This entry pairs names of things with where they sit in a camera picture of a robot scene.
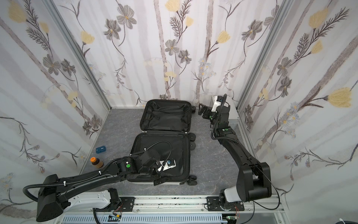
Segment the white hard-shell suitcase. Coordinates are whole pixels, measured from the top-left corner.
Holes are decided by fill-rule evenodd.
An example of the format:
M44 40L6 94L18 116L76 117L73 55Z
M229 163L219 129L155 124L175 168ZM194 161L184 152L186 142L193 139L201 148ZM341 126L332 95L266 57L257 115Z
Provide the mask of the white hard-shell suitcase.
M194 142L196 135L190 131L193 112L195 107L181 100L153 99L145 106L139 124L142 133L135 138L131 155L144 151L158 141L170 142L172 145L170 159L176 161L176 167L161 173L161 177L170 179L164 184L197 185L197 177L190 174L191 151L196 147ZM153 184L157 179L159 178L139 176L130 182Z

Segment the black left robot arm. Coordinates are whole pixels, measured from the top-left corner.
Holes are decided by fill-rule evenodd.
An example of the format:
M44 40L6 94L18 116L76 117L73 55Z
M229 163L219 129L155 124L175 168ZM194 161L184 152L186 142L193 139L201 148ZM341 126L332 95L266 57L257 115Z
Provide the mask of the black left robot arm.
M91 189L129 181L139 176L160 178L171 153L170 142L158 141L142 152L113 159L99 170L63 178L50 175L42 184L27 185L22 191L26 197L37 203L36 220L49 221L63 214L65 209L71 206L71 198Z

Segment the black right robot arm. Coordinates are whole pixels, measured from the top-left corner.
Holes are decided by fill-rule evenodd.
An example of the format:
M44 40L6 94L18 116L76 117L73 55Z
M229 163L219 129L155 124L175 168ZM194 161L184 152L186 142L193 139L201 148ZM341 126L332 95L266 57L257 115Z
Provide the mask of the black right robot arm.
M270 167L259 162L237 138L236 132L229 125L230 105L226 106L227 95L219 97L219 105L209 107L199 104L198 114L210 120L212 140L218 141L232 156L239 172L236 185L222 189L219 194L219 207L230 210L243 202L270 198L276 187L271 181Z

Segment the blue small box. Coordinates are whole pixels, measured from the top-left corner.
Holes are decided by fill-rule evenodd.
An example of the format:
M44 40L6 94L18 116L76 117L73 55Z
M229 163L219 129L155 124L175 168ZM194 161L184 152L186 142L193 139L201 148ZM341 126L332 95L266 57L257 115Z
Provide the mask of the blue small box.
M95 149L96 154L100 154L106 151L106 146L100 146Z

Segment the orange-capped brown bottle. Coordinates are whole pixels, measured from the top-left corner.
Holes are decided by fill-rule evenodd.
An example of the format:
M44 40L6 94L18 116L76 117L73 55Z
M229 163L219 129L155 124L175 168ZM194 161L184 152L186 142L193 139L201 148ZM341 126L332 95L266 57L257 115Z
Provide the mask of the orange-capped brown bottle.
M91 157L90 162L96 169L100 169L103 167L103 161L101 161L99 158Z

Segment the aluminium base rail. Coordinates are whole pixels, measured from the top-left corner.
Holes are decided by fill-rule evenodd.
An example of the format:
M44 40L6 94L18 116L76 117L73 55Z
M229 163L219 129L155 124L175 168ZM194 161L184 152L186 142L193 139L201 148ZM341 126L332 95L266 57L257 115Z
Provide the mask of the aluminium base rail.
M133 196L114 211L67 211L52 224L288 224L278 197L223 210L217 196Z

